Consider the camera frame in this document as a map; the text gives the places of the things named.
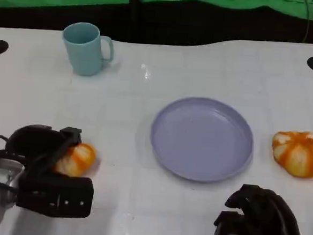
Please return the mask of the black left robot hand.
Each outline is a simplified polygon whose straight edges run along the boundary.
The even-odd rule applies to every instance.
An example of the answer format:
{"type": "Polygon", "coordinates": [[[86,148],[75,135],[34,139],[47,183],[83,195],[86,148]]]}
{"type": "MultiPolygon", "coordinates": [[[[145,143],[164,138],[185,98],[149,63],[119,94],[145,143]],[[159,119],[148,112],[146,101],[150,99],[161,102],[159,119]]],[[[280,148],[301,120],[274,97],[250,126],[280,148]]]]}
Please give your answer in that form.
{"type": "Polygon", "coordinates": [[[55,131],[50,126],[29,125],[11,135],[5,150],[19,158],[29,174],[40,175],[53,169],[69,148],[81,143],[81,132],[74,127],[55,131]]]}

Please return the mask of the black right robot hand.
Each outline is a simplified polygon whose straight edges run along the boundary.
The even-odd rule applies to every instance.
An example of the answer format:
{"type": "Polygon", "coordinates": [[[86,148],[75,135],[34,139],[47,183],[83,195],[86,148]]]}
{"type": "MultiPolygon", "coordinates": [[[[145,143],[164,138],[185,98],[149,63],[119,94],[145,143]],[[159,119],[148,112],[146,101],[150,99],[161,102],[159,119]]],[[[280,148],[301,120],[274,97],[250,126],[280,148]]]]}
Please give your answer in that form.
{"type": "Polygon", "coordinates": [[[225,202],[213,223],[214,235],[301,235],[295,215],[281,196],[257,185],[243,185],[225,202]]]}

